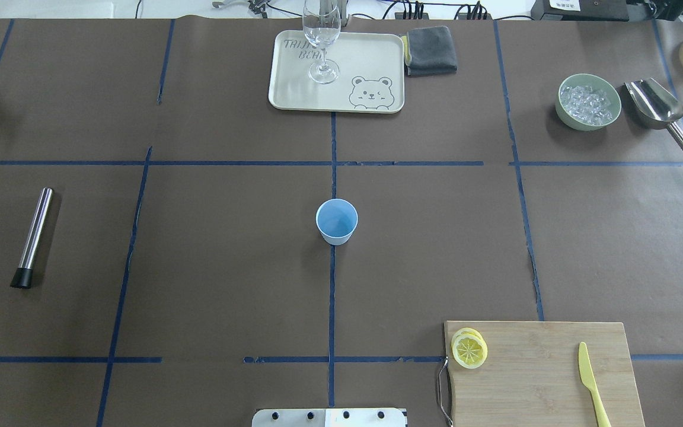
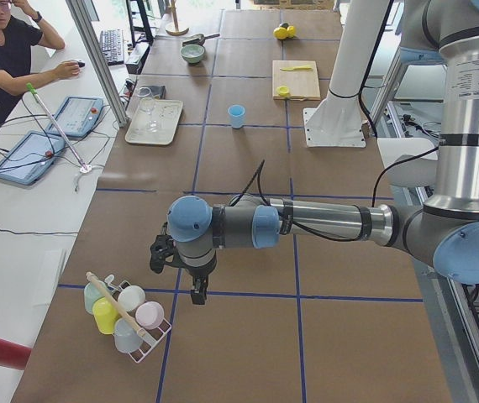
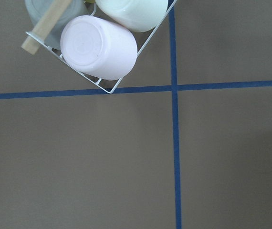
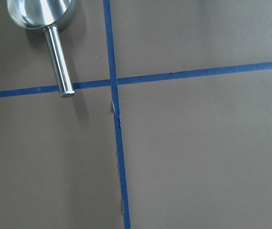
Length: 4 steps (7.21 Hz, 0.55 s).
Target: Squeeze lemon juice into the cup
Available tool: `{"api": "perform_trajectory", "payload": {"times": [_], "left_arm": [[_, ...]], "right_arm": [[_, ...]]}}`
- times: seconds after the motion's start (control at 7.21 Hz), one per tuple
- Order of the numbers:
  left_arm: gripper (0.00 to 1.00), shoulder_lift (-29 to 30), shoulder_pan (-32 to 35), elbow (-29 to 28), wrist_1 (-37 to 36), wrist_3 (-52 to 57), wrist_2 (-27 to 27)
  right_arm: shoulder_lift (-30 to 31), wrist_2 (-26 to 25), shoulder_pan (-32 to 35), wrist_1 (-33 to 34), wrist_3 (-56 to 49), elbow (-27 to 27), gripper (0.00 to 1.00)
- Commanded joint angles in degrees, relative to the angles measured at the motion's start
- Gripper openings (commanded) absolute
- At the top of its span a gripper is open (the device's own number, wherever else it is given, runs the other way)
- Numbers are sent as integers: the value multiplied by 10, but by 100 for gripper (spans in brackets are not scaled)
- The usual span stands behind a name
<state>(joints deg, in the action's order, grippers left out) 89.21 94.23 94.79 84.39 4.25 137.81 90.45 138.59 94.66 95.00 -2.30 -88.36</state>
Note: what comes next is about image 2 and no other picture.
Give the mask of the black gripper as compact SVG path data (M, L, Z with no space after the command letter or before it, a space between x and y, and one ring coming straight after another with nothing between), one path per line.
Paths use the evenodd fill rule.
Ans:
M209 267L191 267L187 269L188 274L192 277L192 289L190 296L193 305L206 304L208 281L210 275Z

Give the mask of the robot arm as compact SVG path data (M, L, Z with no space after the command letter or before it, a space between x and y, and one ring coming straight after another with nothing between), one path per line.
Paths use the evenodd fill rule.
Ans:
M447 66L444 115L434 152L434 194L421 207L346 206L266 199L247 193L227 205L197 196L175 200L151 245L150 267L186 270L202 305L224 248L270 248L305 232L335 242L371 240L465 285L479 284L479 1L409 1L403 50L414 60L439 54Z

